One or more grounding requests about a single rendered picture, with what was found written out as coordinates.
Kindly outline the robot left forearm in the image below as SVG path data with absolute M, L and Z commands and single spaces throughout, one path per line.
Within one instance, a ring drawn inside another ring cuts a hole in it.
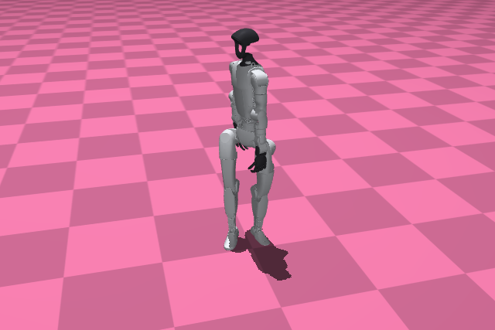
M 265 153 L 267 151 L 266 145 L 266 128 L 268 126 L 268 119 L 265 111 L 260 111 L 258 113 L 258 122 L 254 123 L 255 137 L 254 143 L 255 147 L 259 147 L 259 154 Z

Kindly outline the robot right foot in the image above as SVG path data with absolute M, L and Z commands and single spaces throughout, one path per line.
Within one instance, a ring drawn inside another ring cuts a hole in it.
M 231 232 L 227 234 L 227 238 L 224 242 L 224 249 L 225 250 L 233 250 L 236 245 L 237 245 L 237 237 L 239 235 L 239 230 L 236 227 L 236 232 L 234 233 L 234 229 L 231 229 Z

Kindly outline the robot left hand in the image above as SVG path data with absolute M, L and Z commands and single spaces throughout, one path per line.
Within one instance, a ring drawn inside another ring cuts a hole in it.
M 262 154 L 259 154 L 259 147 L 256 146 L 255 147 L 255 154 L 257 155 L 256 158 L 254 159 L 254 163 L 248 167 L 248 169 L 251 169 L 253 168 L 254 166 L 254 170 L 251 172 L 259 172 L 259 171 L 262 171 L 263 168 L 266 168 L 266 162 L 267 162 L 267 158 L 265 157 L 266 156 L 266 153 L 262 153 Z

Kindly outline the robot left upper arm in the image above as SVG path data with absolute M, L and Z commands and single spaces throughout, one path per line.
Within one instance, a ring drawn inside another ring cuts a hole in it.
M 251 85 L 254 88 L 254 101 L 256 108 L 251 111 L 251 119 L 258 121 L 258 113 L 265 111 L 267 115 L 267 87 L 268 75 L 261 70 L 251 71 Z

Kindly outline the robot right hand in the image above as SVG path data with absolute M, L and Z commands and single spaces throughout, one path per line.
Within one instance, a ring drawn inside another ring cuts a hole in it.
M 237 124 L 235 122 L 233 124 L 234 124 L 234 128 L 237 128 Z M 239 144 L 237 143 L 236 144 L 237 147 L 239 147 L 239 145 L 240 145 L 241 149 L 245 151 L 245 149 L 243 148 L 243 146 L 241 145 L 241 143 L 239 143 Z M 245 148 L 248 149 L 247 147 L 245 147 Z

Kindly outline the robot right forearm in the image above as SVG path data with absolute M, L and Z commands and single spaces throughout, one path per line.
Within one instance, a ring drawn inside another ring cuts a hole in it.
M 234 104 L 231 100 L 230 100 L 230 103 L 231 103 L 231 108 L 232 108 L 231 119 L 233 120 L 233 123 L 235 122 L 238 126 L 240 123 L 242 123 L 243 120 L 242 120 L 241 116 L 239 115 L 239 113 L 237 112 L 236 104 Z

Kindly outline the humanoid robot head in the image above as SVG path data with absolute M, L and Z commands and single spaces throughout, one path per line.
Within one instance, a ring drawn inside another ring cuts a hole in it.
M 235 53 L 237 58 L 239 59 L 243 58 L 242 62 L 240 62 L 240 66 L 251 65 L 251 64 L 246 64 L 245 62 L 247 61 L 251 61 L 251 63 L 255 63 L 255 65 L 258 65 L 252 54 L 245 52 L 247 46 L 259 40 L 258 34 L 253 29 L 240 29 L 237 30 L 231 36 L 231 38 L 235 42 Z M 241 53 L 239 52 L 239 44 L 242 46 Z

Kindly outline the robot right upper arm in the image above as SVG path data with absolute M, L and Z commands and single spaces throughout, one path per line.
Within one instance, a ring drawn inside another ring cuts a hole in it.
M 230 74 L 231 74 L 231 84 L 232 84 L 232 67 L 233 67 L 233 65 L 234 65 L 235 62 L 237 62 L 237 61 L 231 62 L 229 64 L 229 70 L 230 70 Z M 233 90 L 229 93 L 228 97 L 235 104 L 234 91 Z

